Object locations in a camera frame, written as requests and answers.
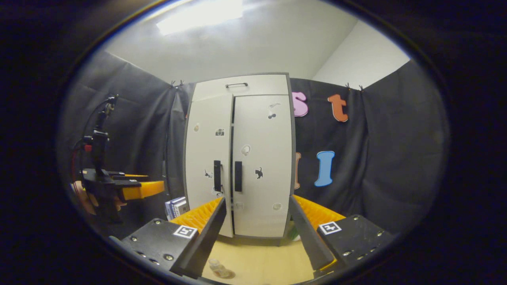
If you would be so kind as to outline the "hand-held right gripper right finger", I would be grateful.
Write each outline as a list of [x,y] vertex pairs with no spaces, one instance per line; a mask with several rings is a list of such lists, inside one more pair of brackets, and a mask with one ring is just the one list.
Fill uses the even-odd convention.
[[375,258],[395,237],[359,214],[345,217],[297,195],[289,213],[314,271],[346,271]]

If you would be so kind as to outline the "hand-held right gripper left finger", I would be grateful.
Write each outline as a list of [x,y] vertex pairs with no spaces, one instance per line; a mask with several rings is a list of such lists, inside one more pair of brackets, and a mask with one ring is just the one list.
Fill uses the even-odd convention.
[[217,198],[173,221],[155,218],[121,240],[121,248],[146,269],[167,279],[198,279],[226,218]]

